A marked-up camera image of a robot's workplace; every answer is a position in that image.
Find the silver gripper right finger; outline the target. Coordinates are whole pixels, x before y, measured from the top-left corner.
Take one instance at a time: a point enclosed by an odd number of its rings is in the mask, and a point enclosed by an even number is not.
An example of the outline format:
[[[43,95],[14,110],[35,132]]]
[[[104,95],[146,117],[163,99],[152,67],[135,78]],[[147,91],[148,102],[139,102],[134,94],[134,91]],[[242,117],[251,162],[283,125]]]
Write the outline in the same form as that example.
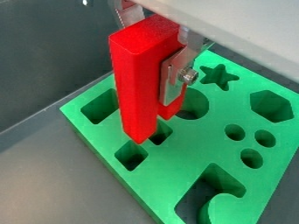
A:
[[[199,73],[194,70],[195,58],[210,49],[214,42],[204,38],[187,26],[180,26],[178,34],[179,49],[162,64],[159,102],[164,106],[179,98],[183,92],[183,85],[192,85],[199,78]]]

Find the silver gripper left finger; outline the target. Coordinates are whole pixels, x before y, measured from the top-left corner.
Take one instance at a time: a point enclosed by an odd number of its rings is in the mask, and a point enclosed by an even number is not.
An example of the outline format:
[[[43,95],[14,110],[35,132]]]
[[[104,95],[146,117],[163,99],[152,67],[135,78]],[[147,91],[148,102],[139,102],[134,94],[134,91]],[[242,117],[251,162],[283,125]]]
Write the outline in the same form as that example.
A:
[[[120,29],[127,28],[146,18],[143,6],[132,0],[107,0],[107,2]]]

